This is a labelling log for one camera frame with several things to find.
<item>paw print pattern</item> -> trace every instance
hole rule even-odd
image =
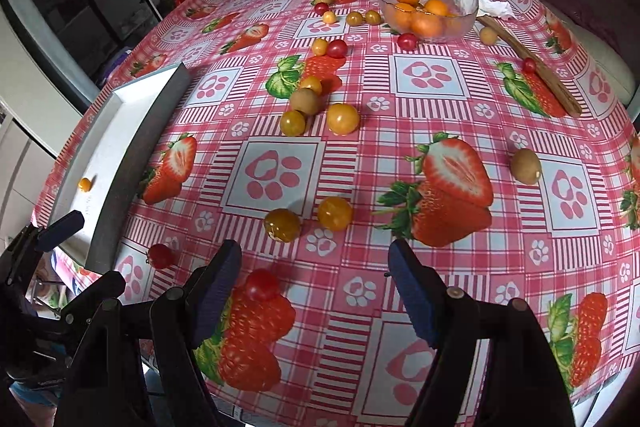
[[[249,124],[246,122],[238,122],[231,126],[231,136],[242,136],[249,131]]]
[[[531,242],[531,250],[529,250],[529,258],[533,264],[540,266],[549,260],[549,247],[544,241],[537,240]]]
[[[587,132],[594,138],[600,136],[600,128],[594,123],[587,124]]]
[[[376,298],[376,284],[364,281],[359,275],[347,282],[342,289],[347,293],[346,301],[349,306],[365,308],[369,301]]]
[[[509,140],[511,140],[518,149],[524,149],[529,146],[529,142],[527,141],[527,137],[524,134],[520,134],[519,132],[513,131],[509,135]]]
[[[580,219],[584,216],[584,207],[587,206],[588,199],[582,191],[583,187],[580,178],[576,176],[570,178],[562,169],[556,172],[556,177],[551,184],[551,192],[556,198],[562,200],[560,210],[567,219],[574,219],[574,217]]]
[[[218,114],[221,116],[229,116],[231,113],[233,113],[233,111],[235,111],[235,106],[232,103],[225,103],[225,105],[223,105],[222,107],[220,107],[220,109],[218,110]]]
[[[631,265],[629,263],[622,263],[620,265],[620,282],[625,283],[629,280],[631,275]]]
[[[580,151],[580,155],[587,160],[591,160],[593,158],[593,149],[589,147],[586,143],[581,143],[580,147],[578,147]]]
[[[244,169],[245,174],[252,179],[247,183],[246,192],[254,200],[265,195],[271,201],[279,200],[283,196],[283,186],[293,188],[300,185],[300,177],[292,171],[301,167],[302,161],[295,156],[280,159],[277,151],[267,151]]]
[[[447,68],[437,64],[429,67],[425,62],[418,60],[413,64],[409,64],[402,70],[407,76],[411,77],[411,83],[421,89],[440,89],[444,87],[444,82],[452,81],[452,78],[446,74]]]
[[[607,255],[613,254],[613,249],[614,249],[613,238],[608,233],[602,238],[602,249],[604,250],[604,253],[606,253]]]
[[[309,252],[318,252],[320,257],[329,255],[337,246],[331,230],[315,229],[313,234],[306,236],[305,248]]]
[[[501,284],[495,289],[494,301],[497,304],[507,304],[511,299],[520,297],[520,290],[513,281]]]
[[[203,80],[198,86],[198,92],[196,93],[196,98],[207,98],[213,96],[216,91],[225,89],[225,82],[229,80],[228,76],[217,76],[214,74],[209,78]]]
[[[204,230],[211,230],[211,225],[213,225],[213,214],[211,212],[207,212],[203,210],[198,214],[198,217],[194,221],[196,226],[196,230],[198,232],[203,232]]]
[[[386,111],[389,109],[390,103],[384,96],[372,96],[367,102],[367,107],[372,111]]]
[[[491,107],[489,107],[485,103],[479,103],[478,105],[476,105],[476,107],[474,107],[474,110],[476,112],[476,115],[484,116],[489,120],[491,120],[495,116],[495,113],[492,111]]]

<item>tablecloth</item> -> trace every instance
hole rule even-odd
[[[571,33],[538,0],[506,0],[516,20],[504,25],[556,71],[582,107],[578,119],[549,117],[557,110],[552,102],[510,84],[522,79],[520,60],[503,42],[481,44],[479,26],[458,41],[407,52],[388,26],[345,24],[352,10],[379,10],[378,0],[336,0],[331,25],[310,1],[188,0],[175,9],[112,74],[78,124],[38,200],[39,221],[47,222],[65,169],[111,90],[182,61],[193,82],[150,164],[168,142],[190,134],[197,142],[193,170],[178,197],[132,204],[115,265],[127,281],[121,300],[155,298],[183,284],[223,239],[235,239],[243,251],[241,279],[269,268],[296,311],[292,330],[270,346],[280,383],[250,393],[207,380],[212,393],[291,426],[404,423],[433,350],[415,336],[393,280],[384,277],[392,237],[380,225],[389,218],[372,212],[385,208],[380,197],[394,182],[420,181],[405,157],[415,159],[416,145],[443,132],[464,140],[484,164],[494,192],[483,210],[491,224],[443,248],[411,241],[421,262],[474,298],[526,299],[564,363],[565,380],[576,371],[572,363],[591,363],[578,364],[584,353],[567,346],[575,340],[568,335],[575,317],[604,307],[600,330],[591,331],[602,355],[592,374],[570,387],[572,399],[633,363],[640,349],[640,238],[629,169],[635,133],[605,74]],[[299,70],[316,37],[347,42],[345,63],[325,64],[323,72],[343,83],[330,102],[355,105],[362,121],[358,131],[338,137],[321,112],[304,136],[288,138],[278,128],[287,100],[273,98],[265,83],[289,67],[283,64]],[[510,175],[510,155],[523,147],[542,162],[538,185]],[[346,231],[325,230],[314,219],[329,195],[353,204]],[[262,218],[286,206],[303,218],[303,233],[282,244],[264,233]],[[180,252],[176,266],[153,270],[145,263],[146,249],[159,242]],[[56,259],[78,289],[95,280],[63,253]],[[482,342],[462,424],[473,421],[486,356]]]

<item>wall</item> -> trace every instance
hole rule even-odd
[[[54,155],[62,150],[81,117],[33,62],[1,9],[0,102]]]

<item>cherry tomato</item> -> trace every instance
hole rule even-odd
[[[382,18],[380,17],[380,14],[375,10],[369,10],[368,12],[366,12],[364,14],[364,19],[373,26],[380,24],[382,22]]]
[[[364,17],[360,12],[351,12],[347,15],[347,24],[349,26],[360,26],[364,22]]]
[[[321,38],[314,39],[314,43],[311,44],[311,51],[316,57],[321,57],[326,53],[326,47],[329,45],[327,41]]]
[[[337,20],[334,12],[324,12],[322,14],[322,22],[324,24],[333,24]]]
[[[347,56],[347,43],[342,39],[335,39],[329,42],[326,47],[326,54],[331,58],[344,58]]]
[[[314,12],[318,15],[324,15],[325,12],[329,11],[329,5],[325,2],[316,3],[314,6]]]
[[[418,45],[418,37],[412,33],[403,33],[398,37],[398,47],[406,52],[413,51]]]
[[[244,282],[244,294],[252,301],[270,301],[280,294],[280,283],[269,270],[258,268],[247,276]]]
[[[318,96],[322,94],[322,82],[317,76],[311,75],[300,80],[298,89],[303,89],[304,87],[311,89]]]
[[[175,264],[174,252],[167,245],[158,243],[146,251],[146,262],[156,270],[164,270]]]
[[[280,130],[284,136],[300,136],[305,129],[306,120],[300,111],[287,111],[280,117]]]
[[[262,222],[267,235],[274,241],[290,243],[300,235],[300,220],[288,208],[276,208]]]
[[[525,73],[536,72],[536,61],[533,58],[527,57],[522,61],[522,71]]]
[[[326,124],[333,133],[344,136],[355,131],[360,123],[360,115],[353,105],[334,103],[326,112]]]
[[[347,200],[330,196],[318,206],[318,221],[332,232],[346,229],[353,219],[353,208]]]

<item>orange cherry tomato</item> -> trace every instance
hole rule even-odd
[[[311,89],[318,96],[322,94],[322,82],[317,76],[308,76],[300,80],[300,84],[298,84],[298,89],[303,88]]]
[[[353,219],[353,208],[349,202],[337,196],[330,196],[318,206],[318,221],[332,232],[346,229]]]
[[[300,111],[287,111],[280,117],[280,130],[284,136],[300,136],[305,129],[306,120]]]
[[[290,243],[300,235],[300,219],[288,208],[276,208],[264,216],[262,222],[269,237],[274,241]]]
[[[333,133],[344,136],[355,131],[360,123],[360,115],[353,105],[334,103],[326,112],[326,124]]]

